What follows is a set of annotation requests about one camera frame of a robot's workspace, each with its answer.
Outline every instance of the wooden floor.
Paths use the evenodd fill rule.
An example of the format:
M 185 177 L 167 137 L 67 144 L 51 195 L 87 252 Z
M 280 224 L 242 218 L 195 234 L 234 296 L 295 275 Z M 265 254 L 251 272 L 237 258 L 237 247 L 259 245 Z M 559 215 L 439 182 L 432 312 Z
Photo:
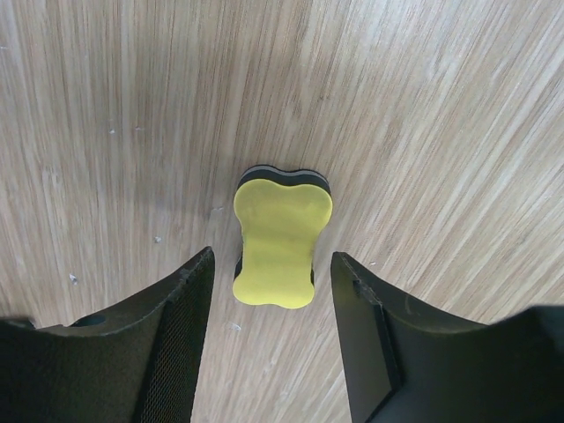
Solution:
M 212 245 L 192 421 L 350 421 L 332 251 L 481 322 L 564 302 L 563 46 L 553 0 L 0 0 L 0 312 L 68 324 Z M 304 309 L 231 291 L 256 163 L 330 180 Z

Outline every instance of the sponge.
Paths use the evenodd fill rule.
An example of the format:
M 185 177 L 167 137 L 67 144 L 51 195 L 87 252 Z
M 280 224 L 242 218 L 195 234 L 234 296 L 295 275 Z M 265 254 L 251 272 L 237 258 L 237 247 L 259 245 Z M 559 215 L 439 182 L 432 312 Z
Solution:
M 312 170 L 259 165 L 245 172 L 234 199 L 243 238 L 235 298 L 249 305 L 308 305 L 315 242 L 332 205 L 329 183 Z

